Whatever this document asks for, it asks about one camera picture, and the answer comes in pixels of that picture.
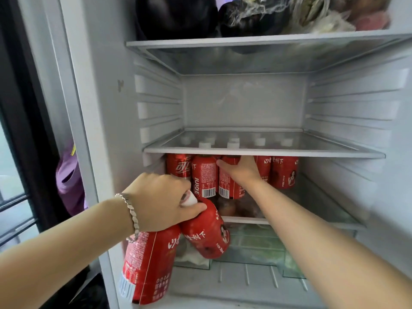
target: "refrigerator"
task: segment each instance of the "refrigerator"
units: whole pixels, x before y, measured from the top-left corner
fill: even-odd
[[[412,277],[412,0],[391,0],[387,30],[162,41],[136,41],[134,0],[39,2],[89,204],[164,173],[167,153],[298,156],[300,202]],[[137,307],[118,292],[124,253],[99,259],[111,309]],[[192,307],[325,305],[304,277],[214,261],[175,267],[147,306]]]

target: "red beverage bottle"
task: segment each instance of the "red beverage bottle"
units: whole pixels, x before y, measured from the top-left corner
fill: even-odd
[[[167,154],[167,174],[190,180],[192,177],[192,155]]]
[[[276,189],[289,189],[295,185],[298,157],[273,156],[271,185]]]
[[[228,149],[239,149],[238,142],[229,142]],[[229,165],[237,165],[240,161],[240,156],[223,156],[222,161]],[[237,184],[230,175],[224,171],[219,172],[219,195],[229,199],[239,199],[245,195],[245,189]]]
[[[141,232],[126,250],[120,294],[135,304],[150,304],[161,299],[169,287],[179,244],[180,227],[159,232]]]
[[[207,209],[196,218],[179,223],[182,234],[192,243],[198,252],[207,259],[220,257],[228,248],[230,233],[215,205],[207,198],[198,200],[188,191],[181,206],[192,206],[197,202],[207,205]]]
[[[255,148],[263,148],[266,145],[265,138],[255,139]],[[255,163],[263,181],[269,181],[271,172],[272,156],[255,156]]]
[[[209,142],[200,142],[199,148],[211,148]],[[192,189],[199,198],[209,198],[216,195],[216,158],[212,155],[197,155],[192,161]]]

